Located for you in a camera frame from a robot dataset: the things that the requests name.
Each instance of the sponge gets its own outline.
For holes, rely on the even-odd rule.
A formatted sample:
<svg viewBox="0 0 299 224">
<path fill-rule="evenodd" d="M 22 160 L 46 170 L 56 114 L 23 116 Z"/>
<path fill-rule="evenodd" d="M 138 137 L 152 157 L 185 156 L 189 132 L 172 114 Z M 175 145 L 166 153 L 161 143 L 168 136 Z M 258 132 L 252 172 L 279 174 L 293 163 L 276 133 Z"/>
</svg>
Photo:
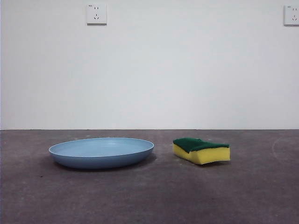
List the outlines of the sponge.
<svg viewBox="0 0 299 224">
<path fill-rule="evenodd" d="M 201 139 L 176 139 L 173 141 L 173 152 L 180 158 L 200 165 L 230 160 L 228 144 L 204 142 Z"/>
</svg>

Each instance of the wall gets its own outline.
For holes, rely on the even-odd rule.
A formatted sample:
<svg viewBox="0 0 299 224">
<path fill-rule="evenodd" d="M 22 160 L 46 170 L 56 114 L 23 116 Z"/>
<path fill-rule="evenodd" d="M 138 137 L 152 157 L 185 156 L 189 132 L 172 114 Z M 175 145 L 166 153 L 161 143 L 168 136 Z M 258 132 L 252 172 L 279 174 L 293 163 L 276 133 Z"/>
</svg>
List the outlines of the wall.
<svg viewBox="0 0 299 224">
<path fill-rule="evenodd" d="M 292 1 L 105 2 L 1 1 L 2 129 L 299 128 Z"/>
</svg>

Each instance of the floor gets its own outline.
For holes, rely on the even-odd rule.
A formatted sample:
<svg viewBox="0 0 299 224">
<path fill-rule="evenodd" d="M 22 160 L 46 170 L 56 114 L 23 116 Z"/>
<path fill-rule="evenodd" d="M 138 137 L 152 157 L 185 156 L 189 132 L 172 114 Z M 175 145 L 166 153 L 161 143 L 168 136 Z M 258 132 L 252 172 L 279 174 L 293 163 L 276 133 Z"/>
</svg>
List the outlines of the floor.
<svg viewBox="0 0 299 224">
<path fill-rule="evenodd" d="M 144 161 L 83 171 L 48 148 L 96 137 L 155 143 Z M 172 140 L 229 143 L 230 162 L 176 157 Z M 1 131 L 2 224 L 298 224 L 299 130 Z"/>
</svg>

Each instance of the wall socket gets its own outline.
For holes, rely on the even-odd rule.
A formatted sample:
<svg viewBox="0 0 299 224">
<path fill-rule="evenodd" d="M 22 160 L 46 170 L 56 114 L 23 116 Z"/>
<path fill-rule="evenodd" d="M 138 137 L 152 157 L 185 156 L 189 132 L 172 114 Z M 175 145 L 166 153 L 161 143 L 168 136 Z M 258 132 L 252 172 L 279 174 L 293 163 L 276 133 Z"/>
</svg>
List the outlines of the wall socket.
<svg viewBox="0 0 299 224">
<path fill-rule="evenodd" d="M 87 24 L 107 24 L 106 4 L 88 4 L 86 7 Z"/>
<path fill-rule="evenodd" d="M 285 6 L 284 17 L 284 25 L 299 26 L 299 5 Z"/>
</svg>

